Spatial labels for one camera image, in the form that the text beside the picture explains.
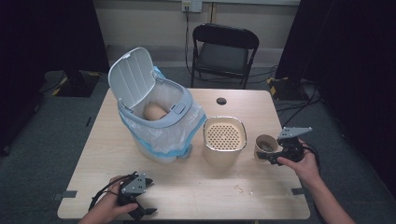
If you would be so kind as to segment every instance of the white wall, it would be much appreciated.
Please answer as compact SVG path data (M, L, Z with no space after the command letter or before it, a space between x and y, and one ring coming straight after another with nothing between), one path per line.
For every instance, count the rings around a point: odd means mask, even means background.
M157 66L184 66L187 20L179 1L94 1L111 62L126 51L146 48ZM195 26L209 22L249 29L261 43L254 66L278 63L297 6L203 3L189 14L189 55Z

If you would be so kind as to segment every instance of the chair seat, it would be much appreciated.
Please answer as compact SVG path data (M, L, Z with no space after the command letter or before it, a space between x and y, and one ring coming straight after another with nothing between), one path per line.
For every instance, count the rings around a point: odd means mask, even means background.
M247 49L204 43L196 63L196 69L229 72L243 76L247 71L247 64Z

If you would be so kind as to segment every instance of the wooden table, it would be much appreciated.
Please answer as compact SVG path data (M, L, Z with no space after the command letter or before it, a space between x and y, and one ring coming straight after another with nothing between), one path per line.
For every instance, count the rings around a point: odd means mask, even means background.
M253 157L255 139L267 133L277 137L280 123L267 91L190 89L208 118L232 116L247 132L247 145L234 166L220 171L202 156L203 128L193 137L187 159L162 164L141 154L118 114L116 99L108 91L67 190L76 198L63 198L60 218L82 218L92 197L116 175L145 173L154 185L137 199L158 211L143 219L306 219L310 212L297 175L288 167L271 165ZM227 100L218 105L219 98ZM128 215L118 219L131 219Z

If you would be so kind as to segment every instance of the forearm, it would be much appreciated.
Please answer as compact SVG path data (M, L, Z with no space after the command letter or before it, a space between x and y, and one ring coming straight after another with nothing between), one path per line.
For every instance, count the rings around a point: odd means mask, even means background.
M321 178L307 186L323 218L329 224L355 223L334 198Z

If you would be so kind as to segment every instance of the person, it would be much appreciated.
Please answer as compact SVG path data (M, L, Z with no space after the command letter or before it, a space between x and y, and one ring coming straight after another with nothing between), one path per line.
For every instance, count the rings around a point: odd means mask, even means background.
M115 176L110 183L119 178ZM120 181L108 187L105 196L79 221L78 224L105 224L111 222L121 214L134 211L137 203L128 203L124 206L117 205Z
M303 185L311 192L320 214L327 223L355 223L320 177L315 155L312 152L305 149L304 157L299 162L290 161L283 157L278 157L277 161L294 170L302 180Z

